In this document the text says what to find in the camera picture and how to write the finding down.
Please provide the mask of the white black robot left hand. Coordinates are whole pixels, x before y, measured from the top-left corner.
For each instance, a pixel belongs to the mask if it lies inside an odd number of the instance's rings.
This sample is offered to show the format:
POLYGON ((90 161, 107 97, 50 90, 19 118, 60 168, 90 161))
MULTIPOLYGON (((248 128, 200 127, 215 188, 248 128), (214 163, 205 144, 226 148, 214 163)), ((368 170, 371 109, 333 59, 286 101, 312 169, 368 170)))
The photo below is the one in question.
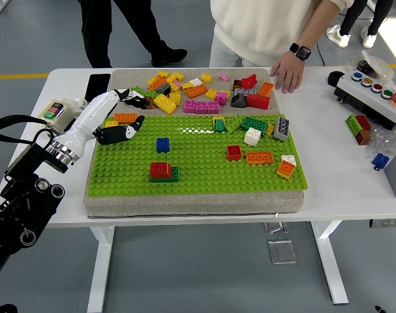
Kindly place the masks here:
POLYGON ((73 123, 69 131, 56 137, 57 144, 71 160, 82 157, 85 144, 94 138, 103 145, 125 142, 139 131, 144 116, 139 116, 127 126, 116 126, 111 130, 101 129, 100 126, 107 116, 114 110, 119 101, 126 102, 136 108, 146 109, 149 102, 136 91, 113 89, 95 97, 87 108, 73 123))

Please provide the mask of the person's left hand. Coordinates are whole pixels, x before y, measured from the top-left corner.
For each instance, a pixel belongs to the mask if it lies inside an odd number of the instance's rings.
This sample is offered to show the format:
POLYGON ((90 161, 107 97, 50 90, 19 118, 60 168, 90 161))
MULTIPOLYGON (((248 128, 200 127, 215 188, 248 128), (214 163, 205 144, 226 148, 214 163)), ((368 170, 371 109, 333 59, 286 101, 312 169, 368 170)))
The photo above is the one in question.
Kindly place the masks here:
POLYGON ((270 76, 277 76, 275 89, 282 93, 293 93, 299 88, 305 62, 291 51, 285 52, 273 65, 270 76))

